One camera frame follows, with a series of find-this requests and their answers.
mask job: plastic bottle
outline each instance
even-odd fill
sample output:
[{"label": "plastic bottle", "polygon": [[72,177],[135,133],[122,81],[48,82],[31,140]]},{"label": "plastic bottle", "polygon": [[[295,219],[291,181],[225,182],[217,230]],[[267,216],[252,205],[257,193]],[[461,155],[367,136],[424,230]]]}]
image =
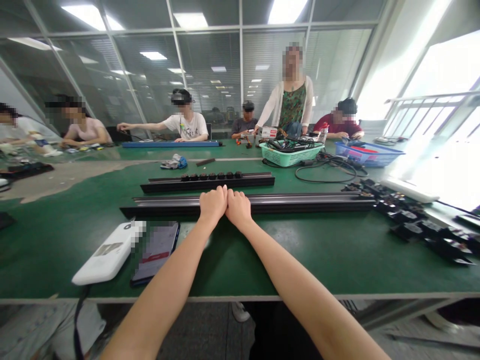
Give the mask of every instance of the plastic bottle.
[{"label": "plastic bottle", "polygon": [[327,141],[327,134],[328,133],[329,133],[329,124],[324,122],[323,125],[320,128],[320,133],[318,134],[318,137],[316,138],[316,141],[318,143],[325,144],[325,141]]}]

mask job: white t-shirt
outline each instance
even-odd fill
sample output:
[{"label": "white t-shirt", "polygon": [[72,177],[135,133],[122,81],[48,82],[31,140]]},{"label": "white t-shirt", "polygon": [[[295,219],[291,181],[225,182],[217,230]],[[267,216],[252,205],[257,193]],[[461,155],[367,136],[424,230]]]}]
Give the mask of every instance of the white t-shirt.
[{"label": "white t-shirt", "polygon": [[185,120],[183,115],[175,114],[170,116],[167,120],[162,121],[165,126],[180,134],[180,137],[185,140],[198,138],[200,135],[209,134],[207,130],[207,123],[201,113],[194,112],[193,118],[190,122]]},{"label": "white t-shirt", "polygon": [[61,142],[62,138],[45,125],[26,116],[20,116],[15,120],[16,126],[0,124],[0,139],[25,139],[30,132],[43,135],[49,143]]}]

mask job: pink shirt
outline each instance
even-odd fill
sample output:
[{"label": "pink shirt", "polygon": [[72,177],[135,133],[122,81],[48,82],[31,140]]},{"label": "pink shirt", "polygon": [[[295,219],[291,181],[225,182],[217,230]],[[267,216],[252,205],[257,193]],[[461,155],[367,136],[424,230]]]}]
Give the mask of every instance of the pink shirt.
[{"label": "pink shirt", "polygon": [[[86,118],[86,131],[82,131],[78,124],[71,124],[68,128],[68,131],[73,131],[75,133],[75,137],[79,137],[83,141],[93,140],[99,137],[99,133],[97,132],[97,128],[104,128],[105,125],[98,119],[94,119],[91,117]],[[109,133],[107,135],[107,142],[112,143],[112,138],[110,137]]]}]

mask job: floral dress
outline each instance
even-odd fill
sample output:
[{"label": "floral dress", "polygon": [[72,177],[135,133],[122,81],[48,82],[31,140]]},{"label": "floral dress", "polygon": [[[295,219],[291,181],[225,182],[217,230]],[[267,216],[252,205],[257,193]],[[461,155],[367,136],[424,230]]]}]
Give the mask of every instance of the floral dress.
[{"label": "floral dress", "polygon": [[307,88],[305,83],[295,91],[284,91],[281,102],[280,121],[278,127],[285,129],[290,123],[302,121],[304,114],[304,104],[307,97]]}]

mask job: white sneaker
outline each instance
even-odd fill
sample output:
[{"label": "white sneaker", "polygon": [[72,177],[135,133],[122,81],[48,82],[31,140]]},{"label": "white sneaker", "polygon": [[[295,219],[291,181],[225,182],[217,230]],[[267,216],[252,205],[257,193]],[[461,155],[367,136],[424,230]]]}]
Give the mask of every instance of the white sneaker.
[{"label": "white sneaker", "polygon": [[237,320],[239,323],[244,323],[248,319],[250,319],[250,314],[247,311],[245,311],[245,308],[241,302],[236,301],[236,302],[231,302],[230,304],[231,304],[231,312],[235,320]]}]

